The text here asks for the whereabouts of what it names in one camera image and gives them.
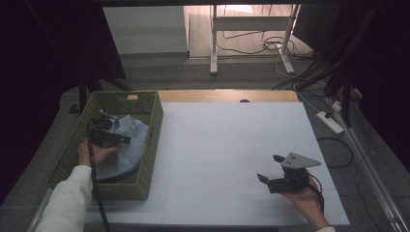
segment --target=table leg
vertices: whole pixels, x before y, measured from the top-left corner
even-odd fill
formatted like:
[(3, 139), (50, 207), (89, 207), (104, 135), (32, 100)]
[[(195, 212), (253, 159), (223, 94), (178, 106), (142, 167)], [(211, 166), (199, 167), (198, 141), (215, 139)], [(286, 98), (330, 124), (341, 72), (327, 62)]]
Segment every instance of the table leg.
[(299, 10), (299, 4), (296, 4), (295, 8), (292, 10), (292, 14), (289, 17), (289, 22), (287, 24), (287, 29), (284, 34), (283, 42), (282, 44), (279, 44), (277, 46), (280, 58), (283, 62), (284, 67), (286, 68), (287, 74), (295, 74), (292, 64), (289, 61), (289, 57), (286, 54), (286, 49), (287, 49), (287, 44), (289, 42), (290, 34), (292, 33), (293, 24), (295, 22), (296, 14), (298, 13), (298, 10)]
[(211, 74), (217, 74), (218, 73), (217, 5), (214, 5), (213, 8), (214, 8), (214, 15), (212, 17)]

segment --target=white table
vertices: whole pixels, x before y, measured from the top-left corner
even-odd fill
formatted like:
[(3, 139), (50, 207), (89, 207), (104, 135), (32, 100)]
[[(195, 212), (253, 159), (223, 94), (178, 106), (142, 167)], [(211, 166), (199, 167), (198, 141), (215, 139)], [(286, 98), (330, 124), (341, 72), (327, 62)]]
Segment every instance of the white table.
[[(349, 221), (299, 102), (163, 102), (163, 122), (147, 201), (105, 201), (108, 221), (148, 225), (286, 226), (305, 219), (256, 173), (281, 178), (272, 155), (319, 160), (308, 170), (323, 186), (325, 217)], [(92, 202), (86, 222), (101, 222)]]

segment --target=metal frame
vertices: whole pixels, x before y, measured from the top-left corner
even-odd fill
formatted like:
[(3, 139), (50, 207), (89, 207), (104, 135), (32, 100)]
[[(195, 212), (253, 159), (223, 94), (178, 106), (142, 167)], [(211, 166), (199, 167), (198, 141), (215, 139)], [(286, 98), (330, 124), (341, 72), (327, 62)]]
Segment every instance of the metal frame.
[(217, 16), (217, 5), (214, 5), (212, 17), (212, 47), (211, 47), (211, 74), (218, 73), (218, 31), (285, 31), (283, 42), (277, 45), (280, 58), (286, 68), (286, 73), (295, 73), (286, 53), (287, 44), (292, 33), (299, 4), (292, 9), (290, 16)]

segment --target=black cable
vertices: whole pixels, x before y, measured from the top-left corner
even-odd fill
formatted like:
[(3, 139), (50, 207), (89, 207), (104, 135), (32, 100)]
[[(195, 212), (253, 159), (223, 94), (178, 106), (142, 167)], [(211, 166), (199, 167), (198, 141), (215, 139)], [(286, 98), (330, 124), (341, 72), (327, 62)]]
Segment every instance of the black cable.
[(317, 197), (319, 197), (320, 210), (322, 211), (322, 215), (324, 215), (325, 214), (325, 198), (323, 197), (323, 194), (310, 183), (305, 183), (305, 186), (308, 187), (310, 190), (312, 190), (314, 193), (316, 193)]
[(233, 38), (237, 38), (237, 37), (252, 35), (252, 34), (256, 34), (256, 33), (261, 33), (261, 31), (247, 32), (247, 33), (240, 34), (240, 35), (236, 35), (236, 36), (226, 37), (226, 36), (225, 36), (225, 31), (222, 31), (223, 37), (226, 38), (227, 40), (233, 39)]
[(313, 94), (311, 91), (305, 89), (306, 92), (310, 93), (312, 96), (316, 97), (317, 99), (319, 99), (321, 102), (323, 102), (326, 106), (328, 106), (328, 108), (330, 108), (332, 110), (332, 113), (334, 113), (334, 110), (332, 109), (331, 106), (329, 106), (322, 98), (320, 98), (319, 96)]
[(110, 232), (108, 220), (106, 218), (105, 209), (103, 207), (102, 196), (100, 193), (99, 185), (97, 184), (97, 173), (96, 173), (96, 162), (94, 160), (94, 149), (91, 142), (92, 132), (90, 131), (90, 124), (94, 124), (94, 120), (90, 120), (87, 123), (87, 139), (88, 139), (88, 151), (90, 153), (90, 163), (91, 163), (91, 179), (93, 182), (93, 192), (96, 196), (97, 203), (99, 205), (100, 214), (102, 216), (102, 222), (105, 227), (105, 231)]
[(319, 198), (320, 210), (322, 212), (322, 215), (324, 215), (324, 213), (325, 213), (325, 198), (323, 197), (323, 194), (322, 194), (322, 184), (320, 183), (320, 181), (315, 176), (313, 176), (309, 173), (308, 173), (308, 175), (311, 176), (312, 178), (314, 178), (317, 181), (317, 183), (320, 186), (320, 191), (316, 187), (311, 185), (309, 182), (304, 182), (301, 179), (297, 178), (296, 176), (291, 176), (291, 178), (296, 180), (299, 183), (303, 183), (306, 187), (308, 187), (310, 190), (312, 190), (314, 193), (316, 193), (317, 197)]
[(315, 176), (311, 175), (310, 173), (308, 174), (309, 176), (311, 176), (312, 178), (314, 178), (314, 180), (316, 180), (317, 184), (319, 184), (320, 187), (320, 193), (322, 193), (323, 188), (322, 188), (322, 184), (320, 183), (319, 179), (317, 179)]
[(347, 163), (342, 164), (342, 165), (338, 165), (338, 166), (328, 165), (329, 168), (344, 168), (344, 167), (347, 167), (350, 164), (352, 164), (353, 159), (354, 159), (354, 153), (353, 153), (353, 150), (350, 148), (350, 146), (347, 145), (347, 143), (345, 143), (343, 140), (335, 138), (335, 137), (320, 137), (320, 138), (317, 138), (317, 141), (321, 141), (321, 140), (325, 140), (325, 139), (334, 140), (334, 141), (337, 141), (337, 142), (343, 144), (349, 150), (349, 153), (350, 153), (350, 159)]

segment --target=dark fabric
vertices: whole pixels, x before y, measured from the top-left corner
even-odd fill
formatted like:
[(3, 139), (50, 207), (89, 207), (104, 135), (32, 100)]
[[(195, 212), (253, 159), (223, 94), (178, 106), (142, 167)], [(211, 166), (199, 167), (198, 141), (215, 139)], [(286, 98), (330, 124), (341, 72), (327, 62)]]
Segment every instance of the dark fabric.
[(408, 1), (385, 1), (354, 54), (361, 110), (410, 171)]

